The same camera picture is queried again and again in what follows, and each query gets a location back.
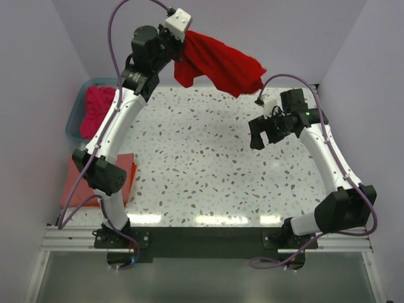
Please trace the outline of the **red t-shirt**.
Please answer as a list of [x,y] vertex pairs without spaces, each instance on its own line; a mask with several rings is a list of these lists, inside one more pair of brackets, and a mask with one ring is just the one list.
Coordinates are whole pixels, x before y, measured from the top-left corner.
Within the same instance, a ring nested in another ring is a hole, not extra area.
[[253,57],[223,42],[188,30],[181,61],[174,63],[174,78],[184,88],[206,76],[215,88],[237,98],[263,88],[266,69]]

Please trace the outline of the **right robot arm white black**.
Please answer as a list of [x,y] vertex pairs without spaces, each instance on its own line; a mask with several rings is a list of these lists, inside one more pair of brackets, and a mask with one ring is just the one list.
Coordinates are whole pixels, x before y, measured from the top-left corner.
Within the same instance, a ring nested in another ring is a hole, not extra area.
[[325,114],[308,106],[302,89],[282,92],[280,98],[277,102],[260,96],[255,101],[263,108],[263,115],[249,121],[250,147],[264,148],[263,133],[271,144],[294,134],[314,160],[326,191],[325,199],[312,212],[284,221],[284,236],[347,234],[352,228],[365,226],[373,211],[376,190],[353,173],[334,141]]

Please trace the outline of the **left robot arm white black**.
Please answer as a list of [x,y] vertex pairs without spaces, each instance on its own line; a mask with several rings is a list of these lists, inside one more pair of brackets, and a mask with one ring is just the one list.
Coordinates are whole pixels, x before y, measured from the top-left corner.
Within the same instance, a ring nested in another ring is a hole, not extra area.
[[185,34],[185,29],[167,25],[145,25],[134,31],[132,52],[118,72],[117,90],[105,118],[86,147],[72,154],[80,177],[98,195],[109,229],[123,230],[129,225],[121,193],[127,173],[116,164],[119,150],[134,118],[159,84],[161,70],[180,60]]

